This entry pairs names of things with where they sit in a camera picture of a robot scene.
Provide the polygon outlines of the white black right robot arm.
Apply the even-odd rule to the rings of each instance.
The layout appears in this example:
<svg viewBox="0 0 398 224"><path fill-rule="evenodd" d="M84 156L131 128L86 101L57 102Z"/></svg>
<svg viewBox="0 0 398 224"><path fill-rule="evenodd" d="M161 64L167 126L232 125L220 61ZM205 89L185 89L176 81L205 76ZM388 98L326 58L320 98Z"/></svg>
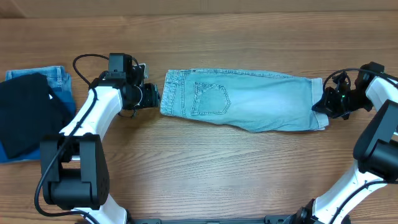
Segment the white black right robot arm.
<svg viewBox="0 0 398 224"><path fill-rule="evenodd" d="M349 213L368 195L388 184L397 183L397 78L385 73L384 66L369 62L357 69L352 82L348 68L332 73L335 87L324 86L316 112L330 118L348 119L358 110L376 110L358 138L354 163L323 195L311 200L281 223L349 223Z"/></svg>

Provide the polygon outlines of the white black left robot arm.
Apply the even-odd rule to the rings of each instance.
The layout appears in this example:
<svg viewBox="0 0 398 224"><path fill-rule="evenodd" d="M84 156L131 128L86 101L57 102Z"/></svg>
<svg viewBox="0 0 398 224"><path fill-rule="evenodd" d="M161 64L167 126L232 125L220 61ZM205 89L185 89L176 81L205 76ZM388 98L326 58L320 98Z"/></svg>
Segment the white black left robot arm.
<svg viewBox="0 0 398 224"><path fill-rule="evenodd" d="M88 223L132 223L128 209L110 195L102 141L123 110L156 108L157 85L146 83L147 65L133 56L111 53L108 69L88 82L88 97L58 134L40 142L41 178L35 209L45 217L79 215Z"/></svg>

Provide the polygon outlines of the light blue denim shorts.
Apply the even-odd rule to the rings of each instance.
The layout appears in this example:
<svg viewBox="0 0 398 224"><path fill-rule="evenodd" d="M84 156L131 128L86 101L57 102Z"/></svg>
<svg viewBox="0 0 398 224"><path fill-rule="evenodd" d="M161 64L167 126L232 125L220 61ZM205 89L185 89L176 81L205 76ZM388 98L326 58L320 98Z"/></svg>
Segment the light blue denim shorts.
<svg viewBox="0 0 398 224"><path fill-rule="evenodd" d="M262 70L169 70L160 112L250 132L319 131L329 124L312 109L322 85L321 78Z"/></svg>

